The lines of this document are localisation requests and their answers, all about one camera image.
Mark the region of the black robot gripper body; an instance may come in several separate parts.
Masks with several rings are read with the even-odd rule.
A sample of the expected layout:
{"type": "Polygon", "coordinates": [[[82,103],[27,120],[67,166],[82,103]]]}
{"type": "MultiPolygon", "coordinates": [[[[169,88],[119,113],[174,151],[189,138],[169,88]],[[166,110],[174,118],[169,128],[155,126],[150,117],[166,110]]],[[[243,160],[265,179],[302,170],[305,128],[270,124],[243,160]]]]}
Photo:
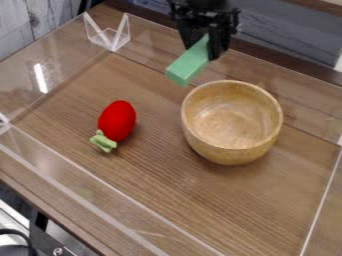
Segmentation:
{"type": "Polygon", "coordinates": [[[241,10],[230,0],[167,0],[170,16],[178,30],[190,34],[213,23],[227,23],[233,31],[238,30],[241,10]]]}

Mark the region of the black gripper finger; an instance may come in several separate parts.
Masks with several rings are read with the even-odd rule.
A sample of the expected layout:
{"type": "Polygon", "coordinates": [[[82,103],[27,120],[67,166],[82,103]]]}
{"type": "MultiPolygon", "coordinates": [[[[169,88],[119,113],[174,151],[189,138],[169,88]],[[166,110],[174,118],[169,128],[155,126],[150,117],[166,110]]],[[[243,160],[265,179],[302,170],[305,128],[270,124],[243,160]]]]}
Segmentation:
{"type": "Polygon", "coordinates": [[[209,60],[217,60],[229,50],[231,38],[231,28],[229,24],[213,23],[209,26],[209,60]]]}
{"type": "Polygon", "coordinates": [[[206,28],[189,23],[179,23],[178,30],[182,37],[183,45],[186,49],[190,49],[193,45],[206,35],[206,28]]]}

